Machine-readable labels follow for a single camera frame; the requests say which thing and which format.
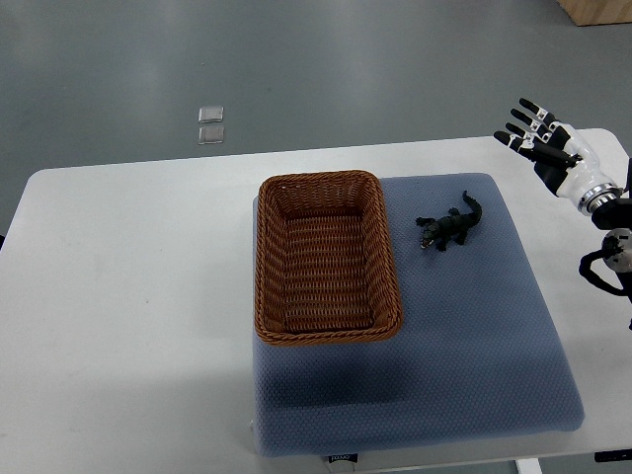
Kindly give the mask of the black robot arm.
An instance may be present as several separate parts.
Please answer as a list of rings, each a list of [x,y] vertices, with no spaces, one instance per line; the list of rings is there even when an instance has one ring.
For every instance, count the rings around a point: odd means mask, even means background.
[[[579,274],[596,288],[631,300],[631,160],[628,160],[622,192],[628,197],[607,200],[593,211],[593,224],[607,233],[598,250],[581,258]],[[594,272],[592,265],[595,261],[603,261],[616,274],[621,286],[613,286]]]

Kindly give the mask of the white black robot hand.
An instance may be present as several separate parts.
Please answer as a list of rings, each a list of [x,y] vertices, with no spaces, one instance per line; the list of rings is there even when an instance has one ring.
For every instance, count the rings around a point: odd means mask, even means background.
[[[520,108],[494,137],[514,153],[533,163],[533,170],[550,193],[565,198],[584,215],[620,198],[623,190],[600,168],[597,153],[570,124],[521,98]]]

